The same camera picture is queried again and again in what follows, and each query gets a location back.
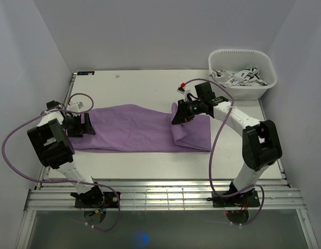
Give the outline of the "purple trousers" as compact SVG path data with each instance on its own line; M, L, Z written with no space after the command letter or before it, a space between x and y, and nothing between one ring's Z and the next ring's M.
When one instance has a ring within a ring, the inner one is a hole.
M126 153L211 150L210 118L206 115L172 125L171 113L125 104L93 109L89 117L96 135L70 138L74 149Z

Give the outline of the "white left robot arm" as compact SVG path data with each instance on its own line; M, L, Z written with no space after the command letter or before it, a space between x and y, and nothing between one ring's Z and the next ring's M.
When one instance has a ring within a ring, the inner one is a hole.
M93 178L83 173L74 163L75 150L70 138L95 135L89 113L80 113L81 102L67 110L58 101L50 101L39 124L27 131L31 144L43 166L63 174L76 189L71 196L84 205L103 207L105 197Z

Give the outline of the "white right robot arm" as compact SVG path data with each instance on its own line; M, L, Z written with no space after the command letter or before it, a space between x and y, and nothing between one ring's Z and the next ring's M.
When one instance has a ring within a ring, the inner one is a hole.
M249 200L258 201L255 186L262 173L282 157L277 128L273 121L252 118L235 108L231 96L216 96L207 80L195 86L197 96L193 96L185 83L177 91L184 98L177 103L177 112L171 123L188 123L199 114L206 114L222 122L221 127L229 126L242 138L242 158L244 161L238 175L231 181L228 191L217 192L207 200L214 206L248 205Z

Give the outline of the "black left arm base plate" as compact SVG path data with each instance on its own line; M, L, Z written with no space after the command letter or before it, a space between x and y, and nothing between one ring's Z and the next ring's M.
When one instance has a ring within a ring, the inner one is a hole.
M105 199L105 207L108 209L117 209L118 208L118 204L119 204L119 200L121 198L121 192L117 191L116 192L117 195L115 195L114 192L111 191L104 191L103 195L104 195L104 199ZM95 207L92 205L86 205L83 204L81 201L79 200L75 200L74 203L74 207L75 208L79 208L79 209L100 209L101 206Z

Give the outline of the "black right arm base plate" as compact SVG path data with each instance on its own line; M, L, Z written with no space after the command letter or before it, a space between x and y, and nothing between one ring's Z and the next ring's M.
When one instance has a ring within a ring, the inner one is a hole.
M211 194L211 197L207 198L207 201L212 202L214 208L258 208L260 206L260 200L256 190L251 190L249 192L240 193L236 196L230 198L221 198L216 196L214 193Z

